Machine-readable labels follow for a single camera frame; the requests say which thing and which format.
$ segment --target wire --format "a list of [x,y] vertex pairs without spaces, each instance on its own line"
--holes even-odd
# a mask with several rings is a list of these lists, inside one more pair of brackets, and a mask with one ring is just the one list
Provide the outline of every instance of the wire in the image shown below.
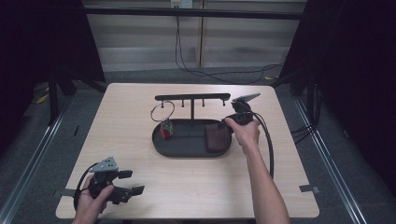
[[82,184],[82,181],[84,180],[84,177],[87,175],[87,173],[90,171],[90,169],[96,164],[97,163],[94,163],[93,165],[88,167],[88,169],[82,175],[81,179],[78,181],[77,188],[76,188],[76,191],[75,191],[75,195],[73,196],[73,199],[74,199],[73,204],[74,204],[74,207],[75,207],[76,211],[77,211],[77,206],[78,206],[79,195],[84,190],[84,189],[79,189],[79,188],[81,187],[81,184]]
[[238,104],[243,106],[249,113],[251,113],[260,123],[262,126],[262,129],[264,130],[265,137],[267,138],[267,143],[268,143],[268,152],[269,152],[269,157],[270,157],[270,176],[274,179],[274,148],[272,145],[272,140],[270,133],[268,132],[267,125],[265,124],[264,118],[258,114],[253,112],[250,108],[242,104],[241,102],[236,101]]
[[302,138],[300,138],[299,140],[294,142],[295,145],[297,145],[298,143],[303,141],[309,134],[311,134],[318,127],[322,99],[323,99],[323,96],[321,95],[320,91],[318,90],[318,87],[316,87],[315,88],[315,104],[314,104],[315,114],[314,114],[313,120],[309,125],[306,125],[304,127],[301,127],[299,129],[291,132],[291,134],[300,133],[298,135],[294,135],[293,138],[302,136]]
[[[278,67],[278,66],[283,66],[283,64],[284,64],[284,63],[267,64],[262,69],[254,70],[254,71],[221,72],[221,73],[211,73],[211,74],[208,74],[208,73],[205,73],[205,72],[202,72],[202,71],[198,71],[198,70],[190,70],[186,66],[186,64],[184,63],[184,58],[183,58],[183,54],[182,54],[182,47],[181,47],[181,41],[180,40],[181,40],[181,38],[180,38],[180,29],[179,29],[179,17],[177,17],[177,38],[176,38],[176,46],[175,46],[175,62],[176,62],[176,65],[177,65],[177,67],[179,69],[181,69],[182,71],[188,72],[189,74],[191,74],[193,76],[196,76],[196,77],[212,77],[212,78],[214,78],[216,80],[223,81],[223,82],[230,83],[230,84],[234,84],[234,85],[248,85],[248,84],[253,84],[253,83],[256,83],[256,82],[262,80],[262,77],[264,76],[264,71],[273,69],[273,68]],[[179,51],[179,54],[180,54],[180,60],[181,60],[181,62],[183,64],[183,66],[181,66],[177,62],[177,47],[178,47],[178,51]],[[226,75],[226,74],[246,74],[246,73],[248,73],[248,74],[249,73],[251,73],[251,74],[253,74],[253,73],[261,73],[261,74],[260,74],[260,76],[258,78],[254,79],[252,81],[249,81],[249,82],[233,82],[233,81],[225,80],[223,78],[216,77],[216,76],[219,76],[219,75]]]

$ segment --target gray floor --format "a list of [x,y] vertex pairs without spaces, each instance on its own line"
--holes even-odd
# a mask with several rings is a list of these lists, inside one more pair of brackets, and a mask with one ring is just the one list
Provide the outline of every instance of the gray floor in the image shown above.
[[[205,69],[205,71],[244,71],[244,69],[246,68],[210,68]],[[254,85],[267,85],[276,80],[279,69],[281,68],[265,72],[261,80],[255,82]],[[250,80],[256,80],[260,77],[260,74],[216,77],[232,82],[247,83]],[[196,77],[179,69],[106,73],[106,79],[107,84],[111,82],[224,84],[223,81],[213,77]],[[70,223],[70,220],[60,220],[55,216],[59,199],[51,195],[56,189],[65,187],[103,98],[102,93],[82,83],[77,82],[76,86],[78,92],[71,99],[69,107],[64,112],[64,118],[58,132],[38,166],[30,187],[12,219],[12,223]],[[35,100],[41,94],[41,91],[35,93]],[[289,85],[286,84],[276,88],[276,94],[290,129],[296,130],[302,127],[304,122],[295,103],[296,97],[290,95]],[[66,102],[66,97],[61,94],[60,102],[62,108],[62,104]],[[0,179],[2,186],[0,188],[1,206],[7,201],[10,192],[19,181],[26,164],[32,158],[41,137],[47,130],[49,112],[48,101],[41,105],[32,102],[21,120],[19,133],[13,140],[12,145],[9,146],[7,153],[1,158],[0,168],[3,171]],[[396,223],[395,198],[391,196],[376,172],[361,157],[356,145],[345,138],[342,126],[325,105],[321,110],[320,117],[318,130],[352,195],[359,203],[367,223]],[[320,215],[313,219],[293,218],[291,222],[353,223],[310,136],[300,142],[297,149],[311,185],[320,189],[320,193],[315,195]],[[120,221],[106,221],[104,223],[120,223]]]

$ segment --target black tray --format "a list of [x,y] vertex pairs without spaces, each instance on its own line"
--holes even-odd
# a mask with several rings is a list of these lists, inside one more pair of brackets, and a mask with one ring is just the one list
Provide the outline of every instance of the black tray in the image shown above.
[[158,124],[152,133],[155,149],[166,157],[177,158],[215,158],[228,151],[228,147],[220,152],[206,150],[205,126],[220,123],[215,119],[171,119],[174,134],[164,140],[161,138]]

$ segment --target aluminum rail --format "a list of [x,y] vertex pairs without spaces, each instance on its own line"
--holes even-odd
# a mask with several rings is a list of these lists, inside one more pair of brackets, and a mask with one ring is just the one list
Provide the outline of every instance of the aluminum rail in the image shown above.
[[38,144],[38,147],[35,150],[35,154],[30,159],[27,164],[23,174],[21,175],[17,185],[14,187],[14,190],[8,195],[7,200],[3,204],[3,207],[0,210],[0,223],[8,224],[12,222],[23,197],[27,193],[35,173],[38,170],[39,165],[44,159],[48,148],[50,147],[50,143],[52,142],[53,137],[57,133],[59,126],[62,123],[64,118],[64,111],[69,107],[72,97],[68,97],[66,99],[64,108],[58,118],[53,122],[51,126],[49,126],[44,133],[41,142]]
[[168,8],[168,7],[32,7],[25,13],[78,13],[96,15],[140,15],[140,16],[179,16],[179,17],[213,17],[213,18],[244,18],[268,20],[299,21],[305,18],[325,18],[324,15],[306,14],[301,12],[269,12],[242,11],[197,8]]
[[[304,106],[303,101],[297,100],[296,101],[298,110],[304,120],[306,127],[310,126],[309,117],[306,115],[306,108]],[[346,181],[342,177],[340,171],[338,170],[337,165],[335,164],[334,160],[332,159],[332,154],[330,153],[329,149],[327,149],[326,145],[322,137],[320,136],[317,129],[309,130],[311,132],[312,140],[317,147],[318,153],[322,158],[327,171],[329,172],[330,177],[332,178],[332,182],[334,183],[335,187],[337,188],[338,193],[340,194],[341,200],[346,207],[353,223],[355,224],[367,224],[367,220],[364,217],[361,208],[356,201],[355,197],[353,196],[352,192],[350,191],[349,187],[347,186]]]

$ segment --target metal rod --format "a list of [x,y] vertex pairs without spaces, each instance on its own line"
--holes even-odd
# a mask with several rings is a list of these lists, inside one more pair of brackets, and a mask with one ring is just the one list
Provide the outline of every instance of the metal rod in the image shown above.
[[189,99],[220,99],[229,100],[230,93],[202,93],[202,94],[179,94],[179,95],[156,95],[156,101],[189,100]]
[[141,16],[179,16],[179,17],[216,17],[216,18],[245,18],[298,21],[307,17],[323,17],[323,15],[306,14],[300,12],[269,12],[269,11],[241,11],[197,8],[167,8],[167,7],[35,7],[32,13],[46,11],[60,13],[80,13],[99,15],[141,15]]
[[194,123],[194,99],[191,99],[191,123]]

